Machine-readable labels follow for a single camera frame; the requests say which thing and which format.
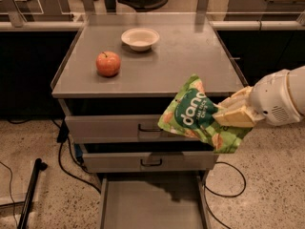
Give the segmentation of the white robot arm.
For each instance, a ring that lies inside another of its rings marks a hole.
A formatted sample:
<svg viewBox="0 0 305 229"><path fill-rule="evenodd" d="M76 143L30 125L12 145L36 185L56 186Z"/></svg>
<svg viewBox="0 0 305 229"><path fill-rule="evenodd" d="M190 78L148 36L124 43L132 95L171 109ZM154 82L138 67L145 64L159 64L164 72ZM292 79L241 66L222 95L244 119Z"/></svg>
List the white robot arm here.
<svg viewBox="0 0 305 229"><path fill-rule="evenodd" d="M213 118L222 126L250 128L261 120L273 126L300 122L305 116L305 67L266 75L217 107Z"/></svg>

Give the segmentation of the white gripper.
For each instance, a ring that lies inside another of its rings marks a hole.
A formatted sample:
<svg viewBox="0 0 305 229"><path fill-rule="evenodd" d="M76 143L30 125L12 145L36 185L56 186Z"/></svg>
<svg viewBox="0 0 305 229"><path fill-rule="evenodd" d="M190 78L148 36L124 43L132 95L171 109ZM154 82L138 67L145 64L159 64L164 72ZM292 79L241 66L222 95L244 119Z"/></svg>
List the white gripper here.
<svg viewBox="0 0 305 229"><path fill-rule="evenodd" d="M263 120L286 125L303 120L303 70L281 70L260 79L217 104L213 114L221 126L251 128Z"/></svg>

